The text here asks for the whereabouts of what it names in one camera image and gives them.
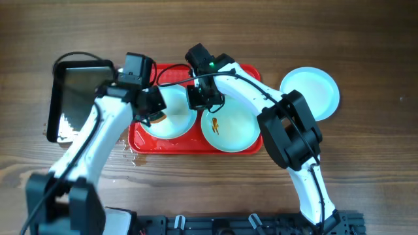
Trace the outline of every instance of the white plate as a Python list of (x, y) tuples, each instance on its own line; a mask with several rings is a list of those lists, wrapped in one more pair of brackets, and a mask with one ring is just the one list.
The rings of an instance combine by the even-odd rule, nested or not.
[(185, 88), (180, 85), (160, 87), (160, 92), (167, 106), (163, 113), (167, 117), (159, 123), (152, 123), (142, 128), (150, 135), (160, 139), (178, 138), (190, 130), (196, 121), (197, 111), (190, 110)]
[(301, 67), (288, 73), (281, 81), (280, 91), (299, 91), (306, 99), (316, 121), (331, 116), (340, 102), (340, 91), (326, 72), (313, 67)]
[[(213, 118), (218, 124), (213, 130)], [(234, 153), (249, 148), (258, 139), (260, 128), (257, 118), (230, 96), (225, 96), (225, 105), (215, 114), (205, 110), (201, 121), (202, 132), (206, 140), (218, 150)]]

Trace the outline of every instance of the red tray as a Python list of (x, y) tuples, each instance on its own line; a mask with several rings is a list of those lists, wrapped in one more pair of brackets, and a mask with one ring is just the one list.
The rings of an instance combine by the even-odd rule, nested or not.
[[(172, 64), (158, 64), (157, 73)], [(261, 79), (260, 74), (251, 65), (241, 65), (241, 67), (258, 81)], [(160, 77), (161, 83), (177, 82), (189, 78), (188, 69), (186, 67), (174, 67), (163, 73)], [(183, 83), (183, 86), (193, 85), (194, 82)], [(263, 145), (261, 135), (255, 143), (248, 149), (238, 153), (225, 153), (211, 146), (205, 139), (201, 130), (202, 112), (198, 112), (196, 122), (190, 130), (184, 135), (172, 140), (162, 140), (150, 136), (139, 123), (133, 123), (129, 126), (128, 143), (132, 150), (141, 154), (176, 154), (176, 155), (198, 155), (198, 154), (222, 154), (222, 155), (249, 155), (257, 153)]]

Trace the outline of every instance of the wood grain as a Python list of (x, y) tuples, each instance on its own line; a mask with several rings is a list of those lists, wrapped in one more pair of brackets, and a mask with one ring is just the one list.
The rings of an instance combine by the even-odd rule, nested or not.
[[(43, 134), (52, 62), (83, 50), (184, 62), (194, 44), (254, 65), (278, 87), (292, 69), (327, 71), (337, 112), (319, 122), (322, 171), (339, 210), (365, 214), (368, 234), (418, 231), (416, 1), (2, 1), (0, 234), (25, 219), (24, 185), (65, 151)], [(131, 153), (127, 133), (102, 174), (106, 206), (142, 215), (297, 212), (290, 177), (263, 148), (252, 156)]]

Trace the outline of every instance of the table surface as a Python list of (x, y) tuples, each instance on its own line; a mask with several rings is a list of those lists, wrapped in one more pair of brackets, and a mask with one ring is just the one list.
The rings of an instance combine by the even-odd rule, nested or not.
[[(339, 210), (364, 213), (368, 234), (416, 234), (416, 1), (30, 1), (0, 4), (0, 234), (27, 216), (24, 187), (67, 146), (46, 140), (53, 61), (87, 51), (123, 63), (137, 52), (184, 62), (198, 42), (254, 65), (278, 88), (291, 70), (327, 71), (340, 88), (320, 121), (322, 173)], [(104, 205), (141, 215), (298, 212), (286, 170), (250, 156), (137, 155), (127, 132), (103, 170)]]

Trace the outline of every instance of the wooden table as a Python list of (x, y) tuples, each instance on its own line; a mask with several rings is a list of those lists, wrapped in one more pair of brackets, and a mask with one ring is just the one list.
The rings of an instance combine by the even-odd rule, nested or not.
[[(319, 122), (331, 199), (364, 213), (368, 234), (417, 234), (417, 10), (416, 1), (395, 0), (3, 1), (0, 234), (16, 234), (27, 216), (30, 174), (65, 151), (44, 135), (55, 58), (82, 50), (123, 63), (138, 52), (179, 63), (198, 42), (254, 65), (275, 88), (297, 67), (327, 71), (341, 93), (337, 112)], [(126, 139), (102, 173), (106, 206), (141, 215), (298, 211), (288, 173), (264, 148), (252, 156), (137, 155)]]

